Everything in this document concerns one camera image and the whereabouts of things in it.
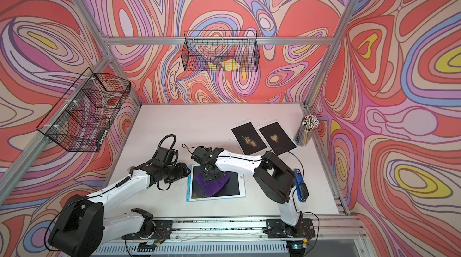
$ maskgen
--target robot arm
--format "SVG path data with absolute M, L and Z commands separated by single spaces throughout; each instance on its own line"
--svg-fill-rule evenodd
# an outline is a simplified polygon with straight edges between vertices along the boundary
M 174 137 L 170 149 L 161 148 L 168 137 Z M 161 180 L 171 185 L 190 174 L 186 164 L 176 163 L 175 141 L 176 136 L 165 136 L 151 160 L 130 168 L 130 173 L 116 183 L 87 196 L 70 197 L 51 231 L 49 244 L 72 257 L 88 257 L 100 244 L 127 234 L 151 237 L 153 216 L 147 211 L 135 208 L 120 216 L 105 216 L 137 192 L 158 186 Z
M 295 173 L 273 152 L 247 156 L 222 148 L 197 147 L 192 159 L 200 164 L 205 181 L 219 179 L 226 172 L 253 176 L 264 194 L 279 204 L 282 221 L 289 226 L 297 225 L 302 214 L 296 211 L 295 201 L 290 198 L 295 190 Z M 269 174 L 267 171 L 272 169 L 272 174 Z

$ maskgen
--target metal bracket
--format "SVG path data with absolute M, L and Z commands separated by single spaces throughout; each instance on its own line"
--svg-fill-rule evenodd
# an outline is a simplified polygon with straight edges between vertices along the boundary
M 312 219 L 309 218 L 303 218 L 295 227 L 286 225 L 281 219 L 266 219 L 266 226 L 267 229 L 263 232 L 269 238 L 288 238 L 293 236 L 310 240 L 315 237 L 314 225 L 312 224 Z
M 153 220 L 153 234 L 149 240 L 167 240 L 171 236 L 172 220 Z M 140 233 L 122 236 L 123 240 L 143 240 Z

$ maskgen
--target black wire basket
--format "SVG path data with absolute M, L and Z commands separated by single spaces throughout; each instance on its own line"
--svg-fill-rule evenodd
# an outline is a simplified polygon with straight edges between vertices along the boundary
M 257 36 L 254 30 L 184 31 L 184 70 L 256 72 L 260 59 Z
M 130 81 L 107 73 L 92 72 L 84 82 L 52 124 L 42 126 L 59 101 L 37 127 L 69 152 L 99 152 L 131 90 Z

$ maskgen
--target psychedelic wall pattern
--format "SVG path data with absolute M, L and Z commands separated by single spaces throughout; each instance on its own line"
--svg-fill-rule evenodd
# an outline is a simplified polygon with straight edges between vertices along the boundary
M 325 45 L 276 45 L 257 72 L 184 71 L 180 46 L 115 45 L 141 103 L 302 102 Z
M 3 174 L 39 134 L 42 117 L 101 52 L 71 0 L 2 0 L 0 40 Z M 46 147 L 0 206 L 0 256 L 56 255 L 45 251 L 45 228 L 68 197 L 101 188 L 135 111 L 127 99 L 99 153 Z
M 98 153 L 67 152 L 53 142 L 45 148 L 0 206 L 0 256 L 58 255 L 43 245 L 46 228 L 69 197 L 102 188 L 135 112 L 128 98 Z
M 461 0 L 361 0 L 311 111 L 380 256 L 461 252 Z
M 332 36 L 347 0 L 85 0 L 108 36 Z M 260 72 L 183 72 L 181 46 L 113 46 L 142 103 L 301 102 L 325 46 L 261 46 Z
M 41 118 L 101 53 L 70 0 L 0 4 L 3 174 L 35 136 Z

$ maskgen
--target cable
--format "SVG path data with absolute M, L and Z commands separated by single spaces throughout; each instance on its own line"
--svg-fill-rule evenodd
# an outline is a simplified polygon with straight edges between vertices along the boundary
M 192 152 L 191 152 L 189 149 L 199 148 L 199 147 L 200 147 L 200 148 L 203 148 L 203 149 L 206 150 L 206 147 L 205 147 L 205 146 L 188 147 L 188 146 L 187 146 L 186 144 L 184 144 L 184 143 L 182 144 L 182 147 L 183 147 L 184 149 L 187 149 L 191 155 L 192 155 Z
M 128 250 L 128 246 L 126 245 L 126 239 L 125 239 L 125 248 L 126 248 L 126 251 L 128 252 L 128 255 L 130 255 L 130 257 L 133 257 L 133 255 L 130 253 L 130 251 Z
M 245 159 L 245 158 L 240 158 L 240 157 L 236 157 L 236 156 L 217 156 L 217 158 L 221 158 L 221 157 L 230 157 L 230 158 L 236 158 L 236 159 L 242 159 L 242 160 L 245 160 L 245 161 L 250 161 L 250 162 L 258 162 L 258 161 L 262 161 L 262 159 L 259 159 L 259 160 L 248 160 L 248 159 Z
M 312 213 L 312 212 L 301 212 L 301 213 L 302 213 L 302 214 L 304 214 L 304 213 L 306 213 L 306 214 L 307 214 L 307 213 L 310 213 L 310 214 L 314 215 L 314 216 L 317 218 L 317 221 L 319 222 L 319 225 L 317 226 L 317 234 L 315 234 L 315 243 L 314 243 L 314 245 L 312 245 L 312 248 L 309 249 L 309 251 L 307 251 L 306 253 L 304 253 L 304 256 L 305 256 L 305 255 L 309 254 L 309 252 L 312 251 L 312 249 L 314 249 L 315 245 L 317 244 L 317 239 L 319 238 L 319 230 L 320 230 L 320 219 L 319 219 L 319 217 L 318 217 L 316 214 L 314 214 L 314 213 Z
M 154 230 L 155 234 L 157 234 L 157 235 L 160 237 L 160 241 L 159 241 L 159 242 L 161 242 L 161 241 L 162 241 L 162 236 L 160 236 L 160 234 L 157 233 L 157 230 L 155 230 L 155 227 L 153 228 L 153 230 Z
M 166 191 L 166 190 L 170 189 L 170 187 L 171 187 L 171 183 L 169 183 L 168 188 L 162 189 L 162 188 L 160 188 L 160 181 L 157 182 L 157 189 L 160 190 L 160 191 Z
M 173 138 L 174 138 L 173 144 L 171 144 L 171 146 L 170 146 L 170 149 L 173 149 L 173 146 L 174 146 L 174 144 L 176 143 L 176 135 L 175 135 L 175 134 L 168 134 L 168 135 L 166 135 L 165 137 L 163 137 L 163 139 L 160 140 L 160 143 L 159 143 L 158 146 L 157 146 L 157 150 L 160 148 L 160 146 L 162 145 L 163 141 L 164 141 L 165 139 L 169 138 L 169 137 L 173 137 Z
M 286 149 L 284 149 L 284 148 L 272 148 L 272 149 L 270 149 L 269 151 L 272 151 L 272 150 L 274 150 L 274 149 L 284 150 L 285 152 L 288 152 L 288 153 L 290 153 L 291 155 L 293 155 L 293 156 L 298 160 L 299 164 L 301 165 L 301 168 L 303 169 L 303 173 L 301 174 L 301 178 L 304 180 L 304 166 L 303 166 L 303 163 L 301 163 L 301 160 L 299 160 L 299 158 L 298 158 L 295 154 L 291 153 L 289 150 L 286 150 Z M 293 190 L 293 193 L 291 193 L 291 198 L 294 197 L 295 191 L 299 188 L 300 185 L 301 185 L 301 183 L 299 183 L 299 184 L 296 186 L 296 188 Z M 295 206 L 296 212 L 298 212 L 298 209 L 296 208 L 296 202 L 295 202 L 294 200 L 293 200 L 293 205 Z
M 162 231 L 163 231 L 163 236 L 164 236 L 164 237 L 163 237 L 163 242 L 165 242 L 165 240 L 166 240 L 165 230 L 163 230 L 163 228 L 160 228 L 160 229 L 162 229 Z
M 92 196 L 92 197 L 86 197 L 86 198 L 83 198 L 83 199 L 80 199 L 80 200 L 76 200 L 76 201 L 73 201 L 71 203 L 69 203 L 68 205 L 66 205 L 66 207 L 62 208 L 62 210 L 56 214 L 56 216 L 53 218 L 53 220 L 51 220 L 50 224 L 48 225 L 47 227 L 47 230 L 45 231 L 45 235 L 43 236 L 43 245 L 45 245 L 45 248 L 48 250 L 48 251 L 51 251 L 51 252 L 60 252 L 61 250 L 54 250 L 54 249 L 50 249 L 47 245 L 47 232 L 48 230 L 50 230 L 50 227 L 51 227 L 51 224 L 53 224 L 55 222 L 55 219 L 58 218 L 59 214 L 62 213 L 62 211 L 66 210 L 67 207 L 71 206 L 72 204 L 74 203 L 77 203 L 77 202 L 80 202 L 80 201 L 84 201 L 84 200 L 88 200 L 90 198 L 94 198 L 94 197 L 98 197 L 98 196 L 101 196 L 102 194 L 99 194 L 99 195 L 96 195 L 96 196 Z

